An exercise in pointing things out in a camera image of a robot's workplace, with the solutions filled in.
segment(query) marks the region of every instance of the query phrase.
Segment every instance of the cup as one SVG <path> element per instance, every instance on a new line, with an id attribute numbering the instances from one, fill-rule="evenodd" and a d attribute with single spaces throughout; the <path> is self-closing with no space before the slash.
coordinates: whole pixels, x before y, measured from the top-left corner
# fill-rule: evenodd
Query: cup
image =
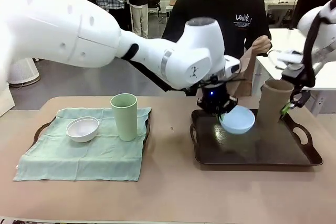
<path id="1" fill-rule="evenodd" d="M 132 141 L 138 135 L 137 102 L 132 94 L 118 94 L 111 99 L 118 134 L 123 141 Z"/>
<path id="2" fill-rule="evenodd" d="M 267 80 L 262 88 L 257 122 L 261 127 L 269 129 L 277 125 L 294 85 L 284 80 Z"/>

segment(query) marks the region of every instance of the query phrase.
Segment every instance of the white bowl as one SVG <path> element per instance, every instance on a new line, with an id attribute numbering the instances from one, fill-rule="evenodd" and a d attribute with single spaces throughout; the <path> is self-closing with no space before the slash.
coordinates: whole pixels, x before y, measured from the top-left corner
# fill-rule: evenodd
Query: white bowl
<path id="1" fill-rule="evenodd" d="M 254 125 L 255 120 L 256 117 L 251 110 L 238 105 L 229 113 L 223 114 L 222 118 L 219 118 L 223 129 L 228 133 L 236 135 L 248 132 Z"/>
<path id="2" fill-rule="evenodd" d="M 99 121 L 96 118 L 85 116 L 69 123 L 66 133 L 72 140 L 84 143 L 97 135 L 98 126 Z"/>

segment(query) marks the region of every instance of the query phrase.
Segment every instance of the white box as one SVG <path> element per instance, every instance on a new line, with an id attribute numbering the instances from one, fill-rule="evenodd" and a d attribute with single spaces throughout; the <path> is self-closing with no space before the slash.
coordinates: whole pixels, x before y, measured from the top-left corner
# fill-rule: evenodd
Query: white box
<path id="1" fill-rule="evenodd" d="M 10 93 L 9 86 L 0 93 L 0 116 L 5 114 L 8 110 L 15 106 L 12 94 Z"/>

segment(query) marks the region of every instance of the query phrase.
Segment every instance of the white pants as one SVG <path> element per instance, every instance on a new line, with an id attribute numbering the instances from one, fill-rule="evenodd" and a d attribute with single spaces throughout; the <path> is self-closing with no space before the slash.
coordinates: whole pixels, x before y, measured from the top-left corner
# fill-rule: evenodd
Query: white pants
<path id="1" fill-rule="evenodd" d="M 142 8 L 135 8 L 131 6 L 133 16 L 134 33 L 144 38 L 148 37 L 148 5 Z"/>

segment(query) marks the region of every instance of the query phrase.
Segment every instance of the towel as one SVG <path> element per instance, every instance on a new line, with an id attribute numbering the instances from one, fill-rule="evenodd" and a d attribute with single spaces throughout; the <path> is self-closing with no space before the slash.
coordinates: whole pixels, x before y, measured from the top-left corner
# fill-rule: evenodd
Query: towel
<path id="1" fill-rule="evenodd" d="M 138 181 L 145 122 L 151 108 L 138 109 L 138 137 L 125 142 L 118 137 L 112 109 L 67 108 L 36 144 L 20 159 L 14 181 L 22 180 L 129 180 Z M 77 143 L 66 134 L 67 125 L 82 116 L 99 121 L 97 136 Z"/>

